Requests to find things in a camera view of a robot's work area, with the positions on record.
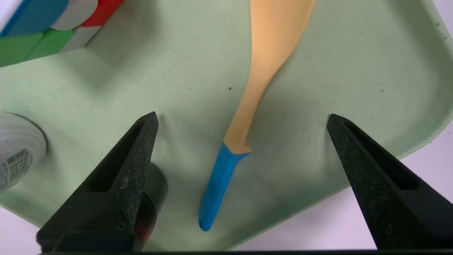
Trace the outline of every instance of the blue handle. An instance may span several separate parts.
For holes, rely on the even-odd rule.
[[[219,212],[223,195],[225,195],[225,191],[227,191],[228,183],[230,182],[234,168],[236,167],[236,164],[247,155],[249,155],[249,153],[233,154],[226,145],[222,143],[211,173],[211,178],[204,191],[200,213],[198,215],[198,224],[203,231],[211,229],[217,213]]]

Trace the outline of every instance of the orange spatula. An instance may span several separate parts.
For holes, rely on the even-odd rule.
[[[201,204],[198,223],[211,229],[236,164],[246,157],[250,124],[261,96],[305,31],[315,0],[250,0],[251,64],[247,87],[228,128]]]

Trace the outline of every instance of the barcode label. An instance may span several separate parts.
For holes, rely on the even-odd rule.
[[[22,149],[0,165],[0,191],[16,184],[32,163],[29,150]]]

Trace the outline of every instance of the white surface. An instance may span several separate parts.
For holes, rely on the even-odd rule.
[[[79,26],[74,29],[74,35],[67,44],[60,50],[60,53],[83,48],[93,36],[101,29],[101,26],[84,27]]]
[[[41,253],[36,243],[39,228],[0,208],[0,254],[35,255]]]
[[[453,35],[453,1],[451,0],[434,0],[437,11],[442,17],[445,27],[447,27],[450,36]]]
[[[16,12],[22,0],[0,0],[0,32]]]
[[[69,0],[66,9],[51,28],[56,30],[76,28],[94,13],[96,7],[97,0]]]

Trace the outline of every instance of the blue rubber grip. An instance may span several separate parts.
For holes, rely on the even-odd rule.
[[[224,143],[220,147],[216,163],[211,173],[211,178],[204,191],[201,202],[200,213],[198,215],[198,224],[203,231],[211,229],[220,205],[227,191],[228,183],[234,172],[236,164],[249,153],[233,154]]]

